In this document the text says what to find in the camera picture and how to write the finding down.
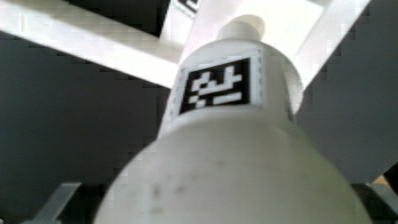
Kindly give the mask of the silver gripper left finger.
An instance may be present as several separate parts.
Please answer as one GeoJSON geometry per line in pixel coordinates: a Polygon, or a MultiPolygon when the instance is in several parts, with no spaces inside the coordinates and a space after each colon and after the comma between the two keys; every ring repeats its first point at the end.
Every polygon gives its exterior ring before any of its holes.
{"type": "Polygon", "coordinates": [[[80,182],[67,182],[58,185],[34,218],[25,220],[21,224],[62,224],[58,216],[80,185],[80,182]]]}

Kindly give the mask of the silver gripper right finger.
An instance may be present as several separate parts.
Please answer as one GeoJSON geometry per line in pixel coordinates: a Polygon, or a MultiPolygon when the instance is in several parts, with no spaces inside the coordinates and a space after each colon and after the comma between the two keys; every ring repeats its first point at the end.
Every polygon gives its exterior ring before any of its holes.
{"type": "Polygon", "coordinates": [[[371,218],[371,224],[398,224],[398,194],[375,183],[353,184],[360,202],[371,218]]]}

